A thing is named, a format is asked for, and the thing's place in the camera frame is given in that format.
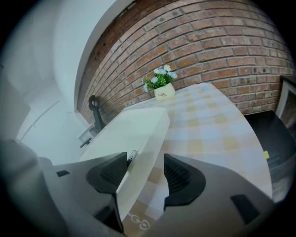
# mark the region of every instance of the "yellow and white tablecloth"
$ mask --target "yellow and white tablecloth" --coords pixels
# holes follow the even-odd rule
[[[271,178],[261,145],[236,106],[208,83],[183,88],[158,102],[155,98],[126,108],[165,107],[170,126],[154,168],[123,220],[127,236],[139,236],[162,215],[169,195],[163,174],[164,153],[227,167],[271,197]]]

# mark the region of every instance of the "tablecloth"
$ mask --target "tablecloth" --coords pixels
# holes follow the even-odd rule
[[[209,83],[178,90],[163,101],[155,98],[126,108],[165,107],[170,126],[154,168],[137,201],[123,220],[127,236],[140,236],[162,215],[169,195],[163,174],[164,153],[227,167],[271,197],[271,178],[262,147],[236,106]]]

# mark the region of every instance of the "potted plant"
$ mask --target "potted plant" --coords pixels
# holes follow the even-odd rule
[[[171,82],[178,77],[177,74],[171,72],[169,65],[154,69],[154,73],[155,77],[152,79],[149,79],[147,76],[144,77],[144,90],[146,92],[154,90],[156,100],[164,100],[174,96],[176,91]]]

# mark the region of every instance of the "yellow tag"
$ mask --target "yellow tag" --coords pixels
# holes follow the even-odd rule
[[[268,151],[265,151],[265,152],[264,152],[264,155],[265,155],[265,158],[266,158],[266,159],[268,159],[268,158],[269,158]]]

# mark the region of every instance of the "artificial flower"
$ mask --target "artificial flower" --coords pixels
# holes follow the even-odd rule
[[[147,83],[145,83],[145,85],[144,85],[144,91],[148,92]]]
[[[167,72],[171,71],[171,67],[169,65],[164,66],[163,69]]]
[[[173,79],[176,79],[178,76],[177,76],[177,73],[175,72],[168,72],[167,73],[169,76],[171,76]]]
[[[164,69],[159,69],[158,74],[167,74],[167,71],[165,71]]]
[[[152,83],[156,83],[157,80],[158,80],[158,78],[157,78],[157,77],[154,77],[154,78],[151,79],[151,82],[152,82]]]

